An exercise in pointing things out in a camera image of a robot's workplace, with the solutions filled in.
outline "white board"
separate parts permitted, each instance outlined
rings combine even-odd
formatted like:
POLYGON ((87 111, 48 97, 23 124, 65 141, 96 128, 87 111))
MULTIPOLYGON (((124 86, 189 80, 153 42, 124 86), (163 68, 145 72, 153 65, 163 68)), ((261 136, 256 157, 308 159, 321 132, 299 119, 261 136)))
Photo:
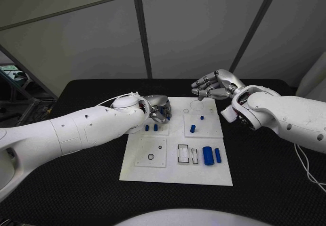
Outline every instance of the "white board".
MULTIPOLYGON (((205 98, 201 102, 198 102, 195 97, 169 97, 169 100, 172 105, 169 133, 168 135, 156 135, 152 131, 150 135, 146 135, 145 131, 140 130, 137 133, 129 135, 120 180, 233 186, 223 138, 185 137, 185 114, 198 115, 198 117, 202 115, 211 115, 218 119, 220 116, 215 101, 205 98), (140 139, 145 137, 158 139, 166 138, 168 148, 165 168, 136 166, 140 139), (188 145, 189 151, 194 148, 198 150, 198 164, 192 163, 192 159, 189 164, 178 164, 178 145, 188 145), (205 146, 211 146, 212 150, 220 148, 223 163, 217 163, 217 156, 214 152, 215 164, 211 166, 204 164, 202 147, 205 146)), ((152 121, 152 119, 148 119, 145 125, 152 124, 152 121)), ((221 128, 220 120, 212 123, 217 123, 217 128, 221 128)))

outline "wire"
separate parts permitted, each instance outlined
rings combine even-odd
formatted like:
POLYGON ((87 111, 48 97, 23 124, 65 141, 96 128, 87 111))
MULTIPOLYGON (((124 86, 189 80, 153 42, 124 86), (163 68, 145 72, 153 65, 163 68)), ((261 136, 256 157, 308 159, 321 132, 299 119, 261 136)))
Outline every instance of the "wire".
POLYGON ((303 152, 303 150, 302 150, 302 148, 300 148, 300 146, 299 146, 298 144, 295 144, 295 150, 296 150, 296 153, 298 153, 299 160, 300 160, 300 162, 302 162, 302 164, 303 164, 303 168, 305 168, 306 171, 308 171, 308 178, 309 178, 309 180, 311 180, 313 183, 316 183, 316 184, 321 186, 321 188, 324 189, 324 191, 326 192, 326 189, 325 189, 325 187, 322 186, 322 185, 326 185, 326 183, 319 183, 318 180, 316 180, 316 178, 313 177, 312 173, 309 172, 309 159, 308 159, 308 156, 306 156, 306 154, 305 154, 305 152, 303 152), (303 153, 303 155, 305 155, 305 157, 306 157, 306 160, 308 160, 308 167, 306 167, 306 165, 305 165, 305 163, 303 163, 303 159, 302 159, 302 157, 300 157, 300 155, 299 155, 298 147, 299 147, 299 149, 300 149, 300 151, 302 151, 302 153, 303 153))
POLYGON ((3 221, 3 223, 0 224, 0 226, 3 226, 3 225, 5 225, 5 223, 6 223, 6 222, 9 222, 9 221, 11 221, 11 220, 5 220, 5 221, 3 221))
POLYGON ((132 93, 127 93, 127 94, 124 94, 124 95, 120 95, 120 96, 117 96, 117 97, 114 97, 114 98, 111 98, 111 99, 109 99, 109 100, 106 100, 103 103, 100 103, 97 106, 100 106, 101 104, 104 104, 106 102, 109 102, 110 100, 113 100, 113 99, 116 99, 116 98, 122 98, 123 96, 127 96, 127 95, 130 95, 132 93))

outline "robotic hand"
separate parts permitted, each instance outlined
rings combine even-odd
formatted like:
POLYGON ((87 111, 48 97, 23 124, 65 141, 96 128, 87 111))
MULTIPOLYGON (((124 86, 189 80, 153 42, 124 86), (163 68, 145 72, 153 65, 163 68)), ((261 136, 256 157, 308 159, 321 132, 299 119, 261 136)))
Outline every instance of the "robotic hand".
POLYGON ((48 161, 137 132, 150 117, 172 117, 168 96, 119 98, 113 107, 96 106, 26 126, 0 129, 0 201, 29 173, 48 161))
POLYGON ((270 88, 246 86, 224 69, 192 84, 198 99, 233 99, 221 112, 228 122, 237 119, 253 129, 263 126, 300 146, 326 153, 326 103, 302 97, 282 97, 270 88))

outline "white platform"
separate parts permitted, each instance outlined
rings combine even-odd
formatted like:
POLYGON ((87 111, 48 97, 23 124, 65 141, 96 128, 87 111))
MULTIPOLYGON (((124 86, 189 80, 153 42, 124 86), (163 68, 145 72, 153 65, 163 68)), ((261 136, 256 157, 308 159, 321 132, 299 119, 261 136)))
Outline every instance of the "white platform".
MULTIPOLYGON (((159 133, 153 131, 153 126, 150 126, 150 131, 142 130, 129 135, 120 180, 233 186, 215 101, 205 98, 199 102, 195 97, 169 97, 169 100, 174 115, 169 121, 169 127, 158 123, 159 128, 162 128, 159 133), (199 136, 204 138, 185 137, 185 115, 195 115, 191 116, 194 119, 201 119, 204 115, 207 121, 197 122, 197 129, 201 131, 202 125, 199 123, 205 124, 211 121, 214 126, 207 127, 207 129, 218 129, 217 134, 220 137, 207 138, 205 136, 211 137, 211 134, 201 134, 199 136), (145 147, 143 141, 140 141, 143 138, 152 138, 150 141, 158 141, 158 144, 150 147, 153 152, 158 151, 155 148, 156 146, 159 147, 162 139, 166 139, 166 165, 163 167, 137 166, 137 159, 143 158, 146 160, 150 153, 149 150, 145 151, 142 149, 145 147), (189 146, 189 157, 192 157, 192 148, 198 149, 198 164, 192 164, 192 158, 189 164, 178 164, 178 145, 189 146), (205 146, 211 146, 212 150, 220 148, 223 163, 217 163, 214 152, 215 164, 211 166, 204 164, 202 147, 205 146)), ((153 124, 153 120, 148 119, 145 125, 153 124)), ((163 163, 163 157, 159 154, 153 155, 156 161, 163 163)))

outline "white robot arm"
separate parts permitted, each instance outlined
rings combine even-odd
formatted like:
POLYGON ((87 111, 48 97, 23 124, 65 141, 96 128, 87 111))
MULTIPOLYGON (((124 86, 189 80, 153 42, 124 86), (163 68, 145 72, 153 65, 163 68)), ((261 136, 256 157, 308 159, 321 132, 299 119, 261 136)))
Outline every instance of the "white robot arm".
POLYGON ((143 128, 148 117, 166 122, 172 116, 168 96, 132 94, 35 124, 0 129, 0 201, 29 173, 52 159, 94 147, 143 128))
POLYGON ((326 153, 326 103, 302 97, 282 97, 261 86, 246 86, 224 69, 192 84, 192 93, 202 100, 233 98, 221 112, 228 122, 237 119, 253 129, 263 126, 300 146, 326 153))

